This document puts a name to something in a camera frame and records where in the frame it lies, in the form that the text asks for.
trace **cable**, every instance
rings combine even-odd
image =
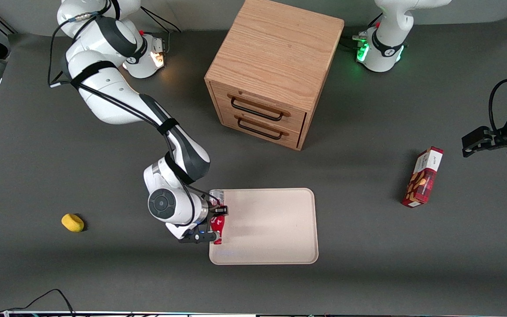
[[[167,28],[165,28],[165,26],[163,26],[163,24],[161,24],[160,22],[158,22],[153,16],[151,16],[151,14],[149,14],[147,11],[143,10],[147,16],[149,16],[152,20],[154,20],[157,24],[159,24],[159,26],[161,26],[168,34],[171,33],[171,31],[167,30]]]
[[[90,18],[89,20],[87,20],[87,22],[85,22],[81,28],[79,28],[79,30],[76,32],[76,34],[74,35],[74,37],[72,38],[72,44],[74,42],[76,42],[79,34],[93,21],[95,21],[95,19],[97,19],[97,16],[102,16],[103,14],[105,14],[105,12],[107,12],[110,8],[111,8],[111,5],[112,5],[112,2],[110,0],[105,0],[105,5],[103,6],[103,8],[101,10],[99,10],[97,12],[97,15],[96,16],[93,16],[93,18]]]
[[[218,198],[216,198],[215,196],[213,196],[213,195],[211,195],[211,194],[209,194],[209,193],[207,193],[207,192],[203,192],[203,191],[202,191],[202,190],[200,190],[200,189],[196,189],[195,187],[193,187],[193,186],[191,186],[191,185],[187,185],[187,184],[186,184],[186,186],[187,186],[189,189],[192,189],[192,190],[194,190],[194,191],[196,191],[196,192],[200,192],[200,193],[202,193],[202,194],[204,194],[204,195],[207,195],[207,196],[209,196],[209,197],[213,198],[214,200],[216,200],[216,201],[217,201],[218,205],[220,206],[220,200],[219,200]]]
[[[95,21],[95,19],[97,19],[97,16],[93,16],[93,18],[90,18],[89,20],[87,20],[82,26],[81,28],[79,28],[78,32],[76,32],[76,34],[74,34],[74,37],[72,38],[72,44],[74,44],[74,42],[76,42],[77,40],[77,37],[79,36],[79,34],[83,31],[83,29],[85,29],[91,22]]]
[[[492,89],[492,91],[490,92],[490,98],[489,98],[489,120],[490,120],[490,127],[492,128],[492,130],[494,131],[494,134],[495,136],[505,145],[507,145],[507,140],[505,140],[503,137],[502,137],[502,134],[500,133],[500,131],[496,128],[496,125],[494,124],[494,114],[492,112],[492,103],[494,101],[494,95],[496,94],[496,91],[498,90],[498,88],[500,88],[500,86],[502,86],[503,84],[507,83],[507,78],[505,80],[501,80],[498,84],[496,84],[494,86],[494,88]]]
[[[36,299],[34,299],[33,301],[31,301],[28,305],[26,305],[25,307],[13,307],[13,308],[8,308],[8,309],[3,309],[3,310],[0,310],[0,313],[3,313],[4,311],[9,311],[9,310],[24,310],[24,309],[28,309],[30,307],[30,305],[34,304],[36,301],[38,301],[39,299],[41,299],[42,297],[45,297],[46,295],[48,295],[49,293],[53,292],[53,291],[57,291],[58,293],[60,293],[60,295],[62,296],[62,298],[64,299],[64,301],[66,302],[66,305],[68,305],[68,310],[70,311],[70,314],[72,315],[72,317],[76,317],[76,314],[74,313],[74,309],[72,308],[72,304],[70,304],[70,302],[68,301],[68,299],[66,298],[66,296],[64,295],[64,293],[62,293],[61,290],[57,289],[57,288],[53,288],[51,289],[50,291],[47,291],[46,293],[40,295],[39,297],[36,297]]]
[[[98,96],[101,99],[104,99],[104,100],[106,100],[106,101],[114,104],[115,106],[117,106],[117,107],[125,110],[129,114],[132,114],[133,116],[135,116],[135,117],[141,119],[142,121],[150,124],[154,128],[159,128],[159,124],[157,124],[154,120],[152,120],[148,115],[146,115],[143,112],[141,112],[140,110],[137,110],[134,107],[129,106],[128,104],[126,104],[126,103],[118,100],[117,98],[115,98],[113,96],[110,96],[110,95],[107,95],[104,92],[99,92],[99,90],[91,88],[91,87],[89,87],[89,86],[87,86],[85,84],[79,84],[79,88],[81,88],[83,90],[86,90],[87,92],[91,92],[95,96]]]
[[[91,92],[92,94],[94,94],[95,96],[98,96],[112,104],[114,104],[115,106],[125,110],[126,112],[128,112],[129,114],[132,114],[133,116],[136,116],[137,118],[141,119],[142,121],[144,122],[147,122],[149,123],[150,125],[152,125],[154,128],[159,128],[159,124],[157,124],[156,122],[154,122],[149,116],[147,116],[146,114],[144,114],[143,112],[133,108],[132,106],[129,106],[128,104],[118,100],[117,98],[113,97],[113,96],[110,96],[110,95],[107,95],[103,92],[99,92],[99,90],[96,90],[94,88],[91,88],[91,87],[88,87],[84,84],[80,84],[79,85],[79,88],[83,89],[83,90],[86,90],[87,92]],[[173,156],[173,147],[171,147],[171,142],[169,141],[169,139],[167,138],[167,135],[163,135],[164,139],[165,139],[165,143],[167,144],[167,147],[169,148],[169,155],[171,156],[171,159],[173,161],[175,161],[175,157]],[[220,201],[214,197],[213,195],[210,195],[209,193],[206,193],[206,192],[203,192],[199,189],[196,189],[194,187],[191,187],[187,184],[185,184],[180,178],[179,176],[177,176],[176,174],[174,174],[175,177],[177,178],[177,180],[179,181],[179,183],[181,184],[181,186],[183,187],[183,190],[185,191],[185,193],[187,194],[187,198],[189,198],[189,202],[191,203],[191,220],[185,224],[185,225],[190,225],[191,223],[193,223],[193,220],[195,220],[195,203],[193,203],[193,198],[191,197],[191,194],[189,193],[189,190],[187,189],[188,187],[195,190],[195,191],[198,191],[200,193],[204,193],[206,195],[209,195],[211,197],[213,197],[214,199],[216,199],[220,205]]]
[[[167,139],[167,134],[164,134],[163,138],[165,139],[165,142],[167,143],[167,147],[169,148],[169,156],[171,156],[171,159],[173,161],[175,161],[175,157],[173,157],[173,148],[171,147],[171,143]],[[181,179],[179,178],[179,176],[177,176],[177,174],[175,174],[175,173],[173,173],[173,174],[175,175],[175,177],[177,178],[179,183],[183,186],[183,190],[185,190],[185,193],[187,194],[187,198],[189,198],[189,202],[191,203],[191,220],[189,220],[188,223],[182,225],[183,227],[185,227],[187,225],[192,224],[193,221],[195,220],[195,203],[193,203],[193,198],[191,198],[191,194],[189,193],[189,190],[187,189],[187,186],[189,186],[189,185],[187,185],[183,181],[181,181]]]
[[[375,23],[376,20],[378,20],[380,17],[382,16],[382,12],[381,14],[379,14],[374,20],[372,20],[368,25],[367,27],[370,28],[371,26],[373,26],[373,23]]]
[[[50,62],[48,63],[48,86],[51,85],[51,83],[50,83],[50,73],[52,72],[52,50],[54,49],[54,39],[56,38],[56,34],[62,28],[62,26],[65,26],[69,22],[70,22],[69,20],[65,20],[52,33],[52,39],[50,40]]]
[[[164,21],[164,22],[166,22],[166,23],[171,24],[171,26],[173,26],[173,27],[177,30],[177,32],[181,33],[181,29],[180,29],[180,28],[178,28],[175,24],[173,24],[173,23],[169,22],[168,20],[165,20],[165,18],[162,18],[161,16],[159,16],[159,15],[157,15],[157,14],[155,14],[155,13],[151,12],[150,10],[148,10],[148,9],[146,9],[146,8],[144,8],[143,6],[140,6],[140,8],[141,8],[144,12],[146,12],[146,11],[147,11],[147,12],[149,12],[149,13],[153,14],[154,16],[156,16],[157,18],[159,18],[160,20],[162,20],[162,21]]]
[[[341,41],[338,42],[338,44],[342,45],[344,48],[348,48],[350,50],[355,50],[355,48],[353,46],[348,46],[347,44],[343,44]]]

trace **yellow sponge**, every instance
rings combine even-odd
[[[74,214],[65,214],[62,217],[62,225],[69,231],[79,232],[83,230],[83,220]]]

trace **gray tabletop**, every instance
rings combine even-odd
[[[318,261],[216,266],[208,245],[177,243],[146,207],[142,172],[162,138],[47,88],[49,38],[17,36],[0,86],[0,309],[60,288],[77,310],[507,315],[506,154],[465,159],[460,140],[488,123],[489,92],[507,78],[507,20],[417,26],[386,74],[339,48],[301,152],[220,125],[203,76],[224,36],[173,34],[167,67],[128,80],[209,152],[200,188],[312,189]],[[507,118],[507,86],[495,117]],[[435,187],[408,209],[429,146],[445,151]],[[89,230],[66,231],[65,213]]]

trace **wood grain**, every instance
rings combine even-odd
[[[264,122],[260,122],[259,120],[255,120],[253,118],[246,118],[244,116],[240,116],[240,115],[236,115],[236,114],[231,114],[230,112],[221,112],[221,116],[223,119],[222,120],[223,125],[225,125],[229,128],[253,135],[255,137],[267,140],[269,142],[279,144],[281,146],[292,148],[294,150],[299,150],[297,148],[298,137],[299,137],[298,132],[294,132],[294,131],[290,131],[290,130],[282,129],[282,128],[276,129],[274,127],[271,127],[271,126],[265,124]],[[242,120],[243,120],[242,125],[248,126],[249,128],[253,128],[259,132],[267,133],[267,134],[273,135],[273,136],[279,136],[280,134],[282,134],[282,136],[279,140],[274,140],[274,139],[266,138],[258,133],[250,132],[246,129],[240,128],[238,126],[238,119],[239,118],[242,118]]]
[[[311,112],[344,22],[269,0],[246,0],[206,78]]]
[[[283,107],[282,105],[276,103],[268,103],[262,98],[256,98],[255,96],[251,96],[250,94],[244,93],[236,88],[220,85],[215,82],[211,82],[211,88],[213,89],[213,95],[217,100],[216,103],[219,108],[217,111],[239,114],[243,117],[253,118],[254,120],[258,120],[269,126],[274,126],[275,128],[285,128],[301,133],[305,112],[301,112],[291,107]],[[232,107],[232,98],[235,98],[234,104],[237,106],[247,108],[270,117],[279,117],[280,114],[283,114],[283,116],[279,121],[273,121],[256,116],[255,114],[249,114]]]

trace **black metal handle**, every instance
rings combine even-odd
[[[238,118],[238,126],[240,128],[242,128],[244,130],[248,130],[248,131],[253,132],[253,133],[257,133],[259,135],[263,135],[266,138],[270,138],[270,139],[273,139],[273,140],[279,140],[283,136],[283,132],[279,132],[279,136],[274,136],[274,135],[271,135],[271,134],[267,134],[265,132],[257,131],[256,129],[250,128],[248,126],[242,125],[242,124],[240,124],[240,122],[242,122],[242,118]]]
[[[242,106],[238,106],[237,104],[234,104],[235,101],[236,101],[236,98],[234,98],[234,97],[232,97],[232,99],[230,100],[230,103],[231,103],[231,105],[232,105],[233,108],[245,111],[248,114],[255,114],[256,116],[260,116],[262,118],[265,118],[265,119],[268,119],[268,120],[271,120],[271,121],[279,121],[279,120],[281,120],[283,118],[283,115],[284,115],[283,112],[281,112],[281,114],[278,117],[268,116],[267,114],[262,114],[261,112],[257,112],[255,110],[251,110],[251,109],[248,109],[248,108],[244,108]]]

